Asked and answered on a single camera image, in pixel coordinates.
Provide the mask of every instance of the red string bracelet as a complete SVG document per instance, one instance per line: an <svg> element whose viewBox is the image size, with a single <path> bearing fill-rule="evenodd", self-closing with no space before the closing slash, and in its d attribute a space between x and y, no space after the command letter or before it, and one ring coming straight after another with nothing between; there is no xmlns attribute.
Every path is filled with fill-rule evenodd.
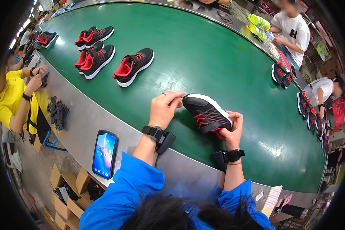
<svg viewBox="0 0 345 230"><path fill-rule="evenodd" d="M227 164L229 164L229 163L227 163ZM237 165L237 164L241 164L241 161L240 161L239 163L236 163L236 164L229 164L229 165Z"/></svg>

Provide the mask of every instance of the smartphone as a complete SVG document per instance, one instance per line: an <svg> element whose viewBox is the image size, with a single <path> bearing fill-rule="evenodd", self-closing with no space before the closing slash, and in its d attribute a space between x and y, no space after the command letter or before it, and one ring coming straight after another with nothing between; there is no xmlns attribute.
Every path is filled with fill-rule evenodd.
<svg viewBox="0 0 345 230"><path fill-rule="evenodd" d="M226 13L220 12L220 11L218 11L217 13L221 17L223 22L232 24L232 20L229 18L229 16Z"/></svg>
<svg viewBox="0 0 345 230"><path fill-rule="evenodd" d="M97 133L92 169L98 176L106 179L113 177L117 146L118 136L115 134L106 130Z"/></svg>

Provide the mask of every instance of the concrete floor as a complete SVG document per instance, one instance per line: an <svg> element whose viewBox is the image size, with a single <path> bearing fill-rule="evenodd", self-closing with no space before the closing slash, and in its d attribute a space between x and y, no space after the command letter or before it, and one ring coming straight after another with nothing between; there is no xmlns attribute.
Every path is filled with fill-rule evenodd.
<svg viewBox="0 0 345 230"><path fill-rule="evenodd" d="M49 209L50 213L55 216L55 207L51 203L52 187L50 184L51 170L54 164L57 165L59 171L72 171L78 174L81 165L70 155L69 152L53 150L41 146L40 152L37 153L28 141L28 132L24 130L26 140L15 141L15 151L19 150L23 173L23 187L35 199L36 206L42 211L43 207ZM56 136L51 132L50 141L55 140ZM64 148L58 141L55 147Z"/></svg>

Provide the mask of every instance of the yellow shirt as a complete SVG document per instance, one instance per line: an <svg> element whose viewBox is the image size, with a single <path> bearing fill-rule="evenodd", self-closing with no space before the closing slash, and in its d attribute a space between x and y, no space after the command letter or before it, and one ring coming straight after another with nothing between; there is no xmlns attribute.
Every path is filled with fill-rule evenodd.
<svg viewBox="0 0 345 230"><path fill-rule="evenodd" d="M6 82L8 84L8 87L6 87L1 93L0 93L0 121L10 129L10 118L12 115L16 115L16 112L18 111L19 105L22 100L22 95L24 93L24 90L26 89L26 84L24 83L24 80L21 78L22 76L22 70L18 71L11 71L6 74ZM39 105L37 103L35 94L32 94L32 100L31 100L31 121L33 121L35 124L37 124L37 114ZM28 112L26 117L26 122L23 125L24 129L27 129L27 119L28 119ZM29 125L29 132L32 134L37 133L37 129L33 127L31 124Z"/></svg>

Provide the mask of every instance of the white t-shirt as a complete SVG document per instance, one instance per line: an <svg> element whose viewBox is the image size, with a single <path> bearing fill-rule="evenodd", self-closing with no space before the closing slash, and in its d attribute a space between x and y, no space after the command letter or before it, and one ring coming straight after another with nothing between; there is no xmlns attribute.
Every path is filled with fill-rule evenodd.
<svg viewBox="0 0 345 230"><path fill-rule="evenodd" d="M311 82L312 89L310 86L304 87L305 95L310 99L310 104L313 107L318 105L318 88L323 90L323 100L326 101L330 97L333 90L333 81L329 78L320 78Z"/></svg>
<svg viewBox="0 0 345 230"><path fill-rule="evenodd" d="M286 14L280 12L273 17L271 23L283 30L280 33L282 39L297 45L301 50L307 50L310 39L309 28L300 14L294 18L289 18ZM300 67L303 63L304 54L298 53L290 48L288 50Z"/></svg>
<svg viewBox="0 0 345 230"><path fill-rule="evenodd" d="M29 31L27 30L26 32L24 32L19 46L23 46L24 44L26 44L28 42L28 40L29 40L28 35L29 35Z"/></svg>

